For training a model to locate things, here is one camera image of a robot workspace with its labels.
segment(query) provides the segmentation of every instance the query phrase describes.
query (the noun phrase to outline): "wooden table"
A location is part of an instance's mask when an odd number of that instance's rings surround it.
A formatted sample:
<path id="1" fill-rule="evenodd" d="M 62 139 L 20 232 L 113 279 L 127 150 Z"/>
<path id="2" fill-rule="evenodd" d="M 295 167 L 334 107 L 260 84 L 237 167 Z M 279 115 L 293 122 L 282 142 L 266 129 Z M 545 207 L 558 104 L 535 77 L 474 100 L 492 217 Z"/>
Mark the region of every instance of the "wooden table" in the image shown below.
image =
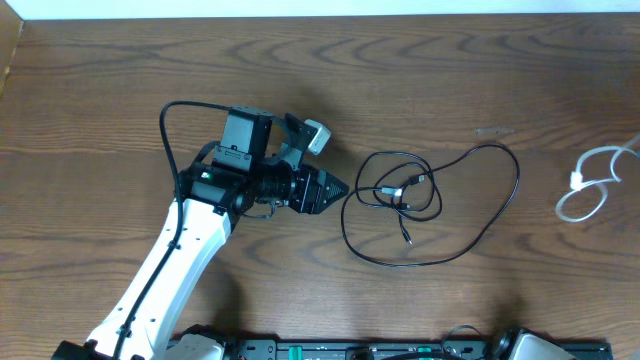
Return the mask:
<path id="1" fill-rule="evenodd" d="M 123 294 L 172 198 L 157 116 L 174 99 L 245 104 L 326 124 L 310 160 L 353 184 L 376 150 L 433 165 L 498 140 L 522 166 L 512 206 L 472 253 L 388 269 L 355 258 L 340 206 L 243 219 L 176 330 L 213 324 L 282 338 L 426 339 L 468 323 L 640 345 L 640 167 L 592 219 L 557 200 L 587 149 L 640 131 L 640 16 L 425 16 L 28 22 L 0 103 L 0 356 L 82 343 Z M 175 109 L 180 167 L 218 139 L 221 113 Z M 283 134 L 274 130 L 274 145 Z M 607 174 L 595 159 L 585 176 Z M 373 179 L 388 164 L 372 164 Z M 441 217 L 409 224 L 353 204 L 352 241 L 391 259 L 435 259 L 471 241 L 509 192 L 509 158 L 483 150 L 437 174 Z M 572 204 L 587 211 L 597 199 Z"/>

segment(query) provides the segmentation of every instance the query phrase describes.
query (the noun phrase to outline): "robotic arm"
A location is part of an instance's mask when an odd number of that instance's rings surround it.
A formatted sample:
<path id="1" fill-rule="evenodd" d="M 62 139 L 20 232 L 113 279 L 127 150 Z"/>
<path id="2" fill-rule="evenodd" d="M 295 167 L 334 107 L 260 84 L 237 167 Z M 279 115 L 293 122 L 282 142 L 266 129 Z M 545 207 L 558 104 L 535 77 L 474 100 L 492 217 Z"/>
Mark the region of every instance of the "robotic arm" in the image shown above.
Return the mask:
<path id="1" fill-rule="evenodd" d="M 270 204 L 272 213 L 280 204 L 320 214 L 347 194 L 348 186 L 336 177 L 302 162 L 306 151 L 318 155 L 326 145 L 331 133 L 324 126 L 244 106 L 224 109 L 229 114 L 221 141 L 205 145 L 179 173 L 176 198 L 184 200 L 170 205 L 158 240 L 124 296 L 83 347 L 63 342 L 52 359 L 165 358 L 171 332 L 202 271 L 254 203 Z M 287 141 L 279 154 L 266 157 L 274 122 Z M 204 163 L 211 151 L 212 163 Z M 180 202 L 183 224 L 177 228 Z M 219 359 L 216 349 L 210 348 L 211 358 Z"/>

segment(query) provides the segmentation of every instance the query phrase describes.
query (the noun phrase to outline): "white cable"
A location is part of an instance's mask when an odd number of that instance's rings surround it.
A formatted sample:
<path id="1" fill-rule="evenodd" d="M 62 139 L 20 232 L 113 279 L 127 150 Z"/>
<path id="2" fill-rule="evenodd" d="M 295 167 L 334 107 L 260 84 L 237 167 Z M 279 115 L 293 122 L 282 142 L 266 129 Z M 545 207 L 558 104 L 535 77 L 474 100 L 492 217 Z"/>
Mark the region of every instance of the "white cable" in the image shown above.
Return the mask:
<path id="1" fill-rule="evenodd" d="M 640 141 L 640 134 L 636 135 L 633 139 L 627 141 L 624 145 L 622 146 L 602 146 L 599 148 L 595 148 L 595 149 L 591 149 L 587 152 L 585 152 L 584 154 L 582 154 L 580 156 L 580 158 L 578 159 L 578 163 L 576 164 L 576 170 L 571 172 L 571 180 L 569 182 L 569 187 L 571 188 L 571 191 L 568 192 L 567 194 L 565 194 L 562 198 L 560 198 L 560 200 L 558 201 L 558 203 L 556 204 L 556 215 L 558 215 L 558 217 L 564 221 L 567 222 L 580 222 L 583 220 L 586 220 L 588 218 L 590 218 L 593 214 L 595 214 L 598 210 L 600 210 L 600 208 L 602 207 L 602 205 L 604 205 L 604 202 L 607 200 L 607 196 L 609 194 L 609 192 L 607 191 L 607 187 L 605 186 L 605 183 L 608 182 L 621 182 L 622 179 L 620 177 L 618 177 L 618 175 L 616 175 L 615 173 L 615 163 L 616 160 L 618 160 L 618 157 L 620 157 L 620 155 L 623 152 L 630 152 L 633 155 L 640 157 L 640 151 L 635 152 L 633 150 L 631 150 L 631 146 L 633 144 L 635 144 L 636 142 Z M 611 157 L 611 162 L 609 163 L 609 171 L 611 172 L 611 176 L 610 178 L 606 178 L 606 179 L 601 179 L 601 180 L 589 180 L 589 181 L 583 181 L 583 176 L 582 176 L 582 172 L 580 170 L 582 170 L 582 164 L 585 162 L 585 160 L 587 160 L 587 158 L 595 155 L 595 154 L 599 154 L 602 152 L 607 152 L 607 151 L 615 151 L 615 153 L 613 154 L 613 156 Z M 562 206 L 564 206 L 564 203 L 573 195 L 577 194 L 578 192 L 580 192 L 583 189 L 588 188 L 589 186 L 597 186 L 598 189 L 600 190 L 600 193 L 602 194 L 602 198 L 600 199 L 600 203 L 598 203 L 598 205 L 595 207 L 595 209 L 593 209 L 589 214 L 587 214 L 586 216 L 583 216 L 581 218 L 572 218 L 572 217 L 568 217 L 565 214 L 562 213 Z"/>

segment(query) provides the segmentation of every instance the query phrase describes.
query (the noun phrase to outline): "white backdrop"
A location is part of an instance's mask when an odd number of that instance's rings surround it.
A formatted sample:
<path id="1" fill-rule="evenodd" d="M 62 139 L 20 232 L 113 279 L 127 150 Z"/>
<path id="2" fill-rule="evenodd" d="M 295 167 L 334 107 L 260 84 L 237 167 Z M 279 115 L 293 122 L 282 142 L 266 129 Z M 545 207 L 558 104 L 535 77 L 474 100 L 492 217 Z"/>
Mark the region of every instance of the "white backdrop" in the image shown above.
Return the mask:
<path id="1" fill-rule="evenodd" d="M 24 20 L 640 12 L 640 0 L 7 0 Z"/>

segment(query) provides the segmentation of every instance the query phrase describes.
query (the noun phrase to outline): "green tape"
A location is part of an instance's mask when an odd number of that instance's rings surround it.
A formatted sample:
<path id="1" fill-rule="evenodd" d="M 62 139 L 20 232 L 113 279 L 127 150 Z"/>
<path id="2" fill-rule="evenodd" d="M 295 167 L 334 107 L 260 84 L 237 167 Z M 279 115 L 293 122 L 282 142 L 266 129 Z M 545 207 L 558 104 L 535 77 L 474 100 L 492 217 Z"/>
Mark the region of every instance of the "green tape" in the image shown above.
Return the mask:
<path id="1" fill-rule="evenodd" d="M 418 352 L 431 352 L 431 348 L 428 346 L 419 347 Z M 433 360 L 433 358 L 420 358 L 419 360 Z"/>
<path id="2" fill-rule="evenodd" d="M 289 347 L 289 360 L 302 360 L 302 346 Z"/>

